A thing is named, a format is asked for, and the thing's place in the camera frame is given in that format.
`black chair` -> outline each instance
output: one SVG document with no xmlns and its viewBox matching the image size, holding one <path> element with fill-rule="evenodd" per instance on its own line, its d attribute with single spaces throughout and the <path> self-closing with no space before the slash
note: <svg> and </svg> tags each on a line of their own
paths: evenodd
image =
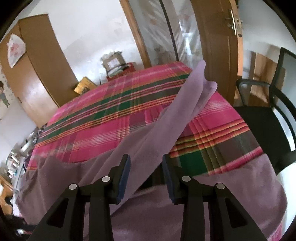
<svg viewBox="0 0 296 241">
<path fill-rule="evenodd" d="M 283 76 L 281 71 L 284 71 L 285 75 L 283 90 L 285 88 L 285 81 L 288 81 L 287 85 L 291 85 L 290 81 L 292 80 L 292 87 L 295 87 L 293 95 L 296 97 L 296 55 L 285 48 L 281 48 L 279 61 L 271 84 L 248 79 L 239 79 L 237 81 L 237 89 L 243 106 L 235 107 L 235 110 L 249 126 L 264 153 L 268 155 L 276 174 L 296 161 L 296 151 L 291 151 L 286 134 L 273 111 L 276 109 L 283 117 L 296 144 L 294 131 L 296 130 L 296 108 L 277 87 L 279 76 Z M 269 107 L 247 106 L 242 95 L 241 88 L 243 84 L 269 87 Z"/>
</svg>

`plaid bedsheet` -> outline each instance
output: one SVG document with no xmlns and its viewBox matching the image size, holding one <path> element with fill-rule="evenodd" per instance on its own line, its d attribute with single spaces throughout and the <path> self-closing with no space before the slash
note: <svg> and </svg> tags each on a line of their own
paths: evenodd
<svg viewBox="0 0 296 241">
<path fill-rule="evenodd" d="M 118 146 L 129 133 L 158 119 L 191 69 L 180 62 L 122 76 L 75 98 L 48 123 L 28 169 L 38 157 L 81 162 Z M 217 92 L 184 129 L 170 152 L 187 175 L 226 172 L 261 155 L 246 123 Z"/>
</svg>

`chair seat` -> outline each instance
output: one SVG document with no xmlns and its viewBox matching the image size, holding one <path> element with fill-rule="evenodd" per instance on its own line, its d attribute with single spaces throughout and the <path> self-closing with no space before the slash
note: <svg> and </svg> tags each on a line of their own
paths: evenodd
<svg viewBox="0 0 296 241">
<path fill-rule="evenodd" d="M 291 151 L 288 139 L 270 107 L 235 107 L 249 126 L 275 168 L 279 158 Z"/>
</svg>

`mesh backrest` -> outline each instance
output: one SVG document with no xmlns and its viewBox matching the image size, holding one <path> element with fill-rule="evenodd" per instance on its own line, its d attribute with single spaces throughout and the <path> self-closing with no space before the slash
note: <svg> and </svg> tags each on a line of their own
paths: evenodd
<svg viewBox="0 0 296 241">
<path fill-rule="evenodd" d="M 295 142 L 296 132 L 296 55 L 281 48 L 278 66 L 269 89 L 271 103 L 285 115 L 279 118 L 289 140 Z"/>
</svg>

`wooden wardrobe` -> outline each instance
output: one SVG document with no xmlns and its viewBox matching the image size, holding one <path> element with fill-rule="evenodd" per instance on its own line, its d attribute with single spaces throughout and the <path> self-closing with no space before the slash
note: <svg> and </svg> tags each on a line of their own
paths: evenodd
<svg viewBox="0 0 296 241">
<path fill-rule="evenodd" d="M 26 44 L 13 68 L 7 60 L 10 35 Z M 55 37 L 47 14 L 21 19 L 0 43 L 0 62 L 8 84 L 28 116 L 41 127 L 57 109 L 78 94 L 78 83 Z"/>
</svg>

